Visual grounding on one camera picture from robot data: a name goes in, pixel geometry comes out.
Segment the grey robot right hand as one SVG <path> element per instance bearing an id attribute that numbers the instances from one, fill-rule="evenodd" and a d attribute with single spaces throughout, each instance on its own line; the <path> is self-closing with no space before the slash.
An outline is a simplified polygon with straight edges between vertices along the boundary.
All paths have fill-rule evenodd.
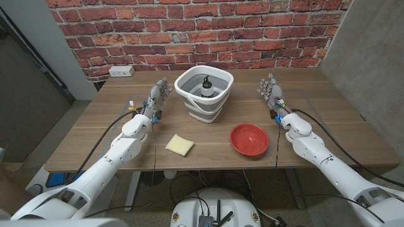
<path id="1" fill-rule="evenodd" d="M 285 97 L 281 87 L 278 85 L 272 73 L 268 74 L 269 79 L 260 81 L 257 92 L 264 98 L 270 108 L 270 117 L 276 123 L 280 123 L 284 116 L 291 114 L 291 109 L 285 102 Z"/>

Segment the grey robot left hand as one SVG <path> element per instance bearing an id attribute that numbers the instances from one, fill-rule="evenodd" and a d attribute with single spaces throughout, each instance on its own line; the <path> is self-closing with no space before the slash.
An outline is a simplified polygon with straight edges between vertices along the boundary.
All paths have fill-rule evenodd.
<path id="1" fill-rule="evenodd" d="M 171 92 L 172 88 L 169 86 L 167 78 L 163 77 L 152 86 L 148 98 L 143 102 L 143 108 L 140 113 L 149 117 L 152 121 L 154 121 L 155 118 L 160 120 L 163 103 Z"/>

